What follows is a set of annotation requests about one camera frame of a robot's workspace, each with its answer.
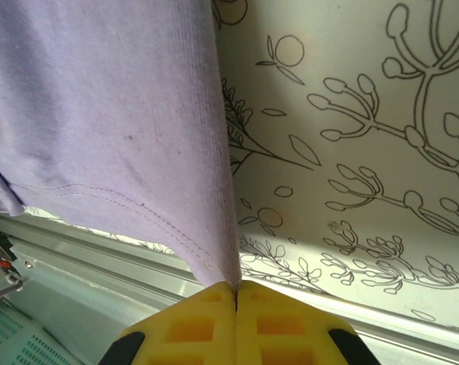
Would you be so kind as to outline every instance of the seam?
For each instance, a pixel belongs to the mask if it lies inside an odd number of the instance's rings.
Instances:
[[[90,186],[86,186],[86,185],[83,185],[83,184],[70,184],[70,185],[66,185],[66,186],[60,186],[58,188],[54,188],[54,189],[43,189],[43,188],[40,188],[38,186],[31,186],[31,185],[26,185],[26,184],[12,184],[12,185],[17,185],[17,186],[23,186],[23,187],[27,187],[27,188],[34,188],[34,189],[38,189],[38,190],[42,190],[42,191],[45,191],[45,192],[52,192],[52,191],[55,191],[55,190],[60,190],[60,189],[64,189],[64,188],[68,188],[68,187],[71,187],[71,186],[81,186],[81,187],[84,187],[84,188],[87,188],[87,189],[93,189],[93,190],[100,190],[100,191],[104,191],[104,192],[111,192],[113,194],[116,194],[116,195],[119,195],[121,197],[123,197],[124,199],[128,200],[129,202],[132,202],[136,205],[138,205],[139,207],[145,209],[146,211],[149,211],[151,214],[153,214],[156,218],[158,218],[159,220],[161,220],[163,223],[167,224],[169,227],[171,227],[172,229],[176,230],[177,233],[181,234],[184,238],[186,238],[189,242],[193,243],[196,247],[198,247],[205,255],[207,255],[207,257],[209,257],[211,260],[214,260],[214,258],[206,252],[206,250],[202,249],[196,242],[194,242],[194,240],[192,240],[191,238],[189,238],[188,236],[186,236],[183,232],[181,232],[176,226],[174,226],[173,224],[167,222],[165,219],[163,219],[161,216],[159,216],[157,213],[155,213],[153,210],[143,206],[143,205],[140,205],[138,204],[137,202],[135,202],[134,200],[126,197],[125,195],[123,195],[121,192],[115,192],[113,190],[109,190],[109,189],[103,189],[103,188],[93,188],[93,187],[90,187]],[[217,266],[217,268],[219,269],[216,270],[214,266],[212,266],[210,263],[207,263],[205,262],[205,260],[199,255],[196,253],[196,251],[194,251],[190,246],[186,245],[184,242],[182,242],[176,235],[174,235],[173,233],[171,233],[169,230],[167,230],[166,228],[164,228],[160,223],[158,223],[157,221],[155,221],[154,219],[151,219],[150,217],[148,217],[147,215],[145,214],[142,214],[134,209],[131,209],[130,207],[126,206],[126,205],[123,205],[123,204],[120,204],[118,202],[115,202],[111,199],[108,199],[108,198],[104,198],[104,197],[101,197],[101,196],[97,196],[97,195],[92,195],[92,194],[86,194],[86,193],[83,193],[83,192],[78,192],[78,193],[74,193],[74,194],[61,194],[61,195],[49,195],[49,196],[55,196],[55,197],[66,197],[66,196],[75,196],[75,195],[85,195],[85,196],[89,196],[91,198],[98,198],[98,199],[102,199],[102,200],[105,200],[107,202],[110,202],[110,203],[113,203],[115,205],[118,205],[119,207],[122,207],[124,209],[127,209],[129,211],[132,211],[138,215],[140,215],[141,217],[144,217],[146,219],[148,219],[150,222],[156,224],[158,227],[160,227],[165,233],[169,234],[172,238],[174,238],[177,242],[179,242],[180,244],[182,244],[185,248],[189,249],[196,257],[198,257],[198,259],[205,265],[207,266],[208,268],[218,272],[218,273],[221,273],[221,269],[219,266]]]

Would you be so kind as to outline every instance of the lavender fabric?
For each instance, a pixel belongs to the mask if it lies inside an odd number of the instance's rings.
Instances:
[[[173,248],[240,279],[209,0],[0,0],[0,212]]]

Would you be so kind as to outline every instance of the wall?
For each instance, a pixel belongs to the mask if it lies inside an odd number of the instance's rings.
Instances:
[[[459,1],[213,11],[245,274],[459,331]]]

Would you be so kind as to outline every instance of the red wire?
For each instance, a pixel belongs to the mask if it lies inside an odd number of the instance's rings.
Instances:
[[[10,268],[11,267],[11,263],[8,262],[8,261],[0,260],[0,266],[3,267],[3,268]]]

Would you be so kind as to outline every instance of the cloth fold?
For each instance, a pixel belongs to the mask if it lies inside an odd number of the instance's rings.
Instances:
[[[211,2],[0,0],[0,211],[21,205],[238,284]]]

